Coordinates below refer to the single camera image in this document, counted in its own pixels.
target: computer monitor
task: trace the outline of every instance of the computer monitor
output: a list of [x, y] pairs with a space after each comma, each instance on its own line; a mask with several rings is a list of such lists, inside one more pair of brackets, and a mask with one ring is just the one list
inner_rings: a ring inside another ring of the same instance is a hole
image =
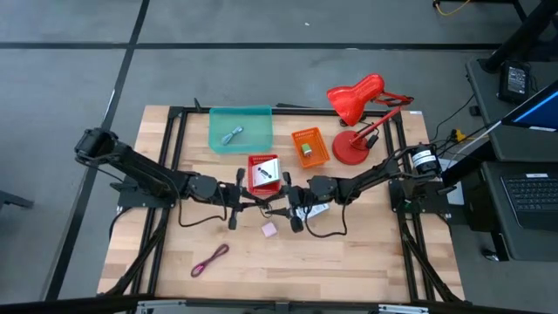
[[558, 130], [558, 80], [510, 112], [501, 123], [534, 130]]

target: pink eraser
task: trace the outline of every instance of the pink eraser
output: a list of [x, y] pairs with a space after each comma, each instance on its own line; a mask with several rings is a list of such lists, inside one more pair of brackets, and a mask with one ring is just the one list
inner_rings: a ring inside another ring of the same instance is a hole
[[265, 237], [270, 237], [277, 233], [276, 226], [273, 224], [273, 222], [268, 222], [264, 224], [262, 227], [262, 231]]

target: blue screen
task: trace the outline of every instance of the blue screen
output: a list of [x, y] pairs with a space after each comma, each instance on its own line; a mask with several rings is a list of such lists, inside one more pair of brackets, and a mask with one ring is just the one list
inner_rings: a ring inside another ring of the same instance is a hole
[[515, 119], [514, 122], [558, 129], [558, 92], [548, 96], [539, 104], [527, 110]]

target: yellow cable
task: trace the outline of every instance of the yellow cable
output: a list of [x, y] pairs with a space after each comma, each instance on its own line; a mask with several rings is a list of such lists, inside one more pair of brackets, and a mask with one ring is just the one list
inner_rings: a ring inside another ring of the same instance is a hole
[[449, 16], [451, 16], [453, 13], [455, 13], [455, 12], [457, 12], [457, 11], [463, 9], [463, 7], [464, 7], [467, 3], [470, 3], [470, 2], [471, 2], [471, 0], [465, 1], [465, 3], [463, 3], [459, 8], [457, 8], [457, 9], [455, 9], [455, 10], [449, 12], [449, 13], [443, 12], [442, 9], [440, 9], [439, 4], [436, 4], [436, 9], [438, 9], [439, 14], [443, 15], [444, 17], [449, 17]]

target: orange plastic basket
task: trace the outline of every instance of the orange plastic basket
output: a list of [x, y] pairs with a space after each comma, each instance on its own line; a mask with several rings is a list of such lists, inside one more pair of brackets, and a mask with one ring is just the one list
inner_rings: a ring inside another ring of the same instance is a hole
[[[291, 135], [293, 137], [293, 142], [295, 143], [298, 159], [303, 165], [303, 168], [322, 165], [325, 161], [330, 159], [330, 155], [328, 154], [327, 148], [325, 148], [319, 128], [312, 127], [306, 130], [294, 132]], [[312, 155], [304, 157], [302, 150], [303, 144], [310, 145]]]
[[252, 167], [275, 158], [277, 158], [276, 154], [248, 156], [248, 191], [251, 194], [272, 195], [279, 192], [281, 189], [281, 180], [260, 187], [254, 187], [254, 183], [252, 182]]

